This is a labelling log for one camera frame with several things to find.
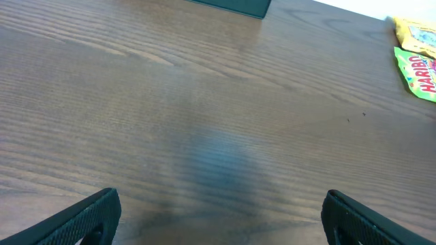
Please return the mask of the yellow nuts bag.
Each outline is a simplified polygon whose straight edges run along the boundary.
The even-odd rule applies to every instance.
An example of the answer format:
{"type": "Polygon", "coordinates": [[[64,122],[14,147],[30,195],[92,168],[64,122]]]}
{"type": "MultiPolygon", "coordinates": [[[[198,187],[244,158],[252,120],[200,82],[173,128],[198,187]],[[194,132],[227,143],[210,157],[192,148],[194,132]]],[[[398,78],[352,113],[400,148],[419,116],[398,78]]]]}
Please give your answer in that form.
{"type": "Polygon", "coordinates": [[[393,23],[403,49],[435,58],[435,22],[394,17],[393,23]]]}

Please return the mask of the green Haribo gummy bag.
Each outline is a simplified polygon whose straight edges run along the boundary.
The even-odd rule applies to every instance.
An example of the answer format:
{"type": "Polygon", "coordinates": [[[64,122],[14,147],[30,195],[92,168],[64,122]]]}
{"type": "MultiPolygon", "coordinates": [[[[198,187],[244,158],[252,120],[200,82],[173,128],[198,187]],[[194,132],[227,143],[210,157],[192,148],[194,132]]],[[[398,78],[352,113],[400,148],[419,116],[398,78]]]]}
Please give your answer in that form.
{"type": "Polygon", "coordinates": [[[410,91],[420,99],[435,102],[435,60],[394,48],[394,55],[410,91]]]}

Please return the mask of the black box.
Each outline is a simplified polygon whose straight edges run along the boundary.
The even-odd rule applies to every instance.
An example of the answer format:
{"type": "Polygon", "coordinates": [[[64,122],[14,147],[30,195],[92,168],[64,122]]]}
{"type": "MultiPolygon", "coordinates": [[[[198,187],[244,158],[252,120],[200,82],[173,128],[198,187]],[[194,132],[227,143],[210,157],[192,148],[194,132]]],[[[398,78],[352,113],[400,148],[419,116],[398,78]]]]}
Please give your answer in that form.
{"type": "Polygon", "coordinates": [[[269,9],[271,0],[189,0],[191,2],[235,12],[238,14],[263,19],[269,9]]]}

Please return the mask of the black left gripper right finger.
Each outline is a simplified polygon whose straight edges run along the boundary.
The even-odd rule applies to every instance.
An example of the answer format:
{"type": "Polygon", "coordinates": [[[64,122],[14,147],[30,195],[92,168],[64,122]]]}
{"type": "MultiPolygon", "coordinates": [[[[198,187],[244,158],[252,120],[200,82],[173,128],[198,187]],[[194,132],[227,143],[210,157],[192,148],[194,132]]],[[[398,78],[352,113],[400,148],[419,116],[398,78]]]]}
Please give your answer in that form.
{"type": "Polygon", "coordinates": [[[329,245],[435,245],[334,189],[326,194],[321,218],[329,245]]]}

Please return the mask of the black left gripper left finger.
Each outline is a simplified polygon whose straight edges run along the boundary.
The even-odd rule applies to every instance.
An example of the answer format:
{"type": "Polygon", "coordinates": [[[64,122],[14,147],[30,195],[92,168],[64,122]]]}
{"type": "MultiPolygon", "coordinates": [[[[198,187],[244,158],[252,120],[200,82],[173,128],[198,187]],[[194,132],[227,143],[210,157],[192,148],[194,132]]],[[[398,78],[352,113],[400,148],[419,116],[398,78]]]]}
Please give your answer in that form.
{"type": "Polygon", "coordinates": [[[40,223],[1,240],[1,245],[111,245],[121,217],[114,188],[105,188],[40,223]]]}

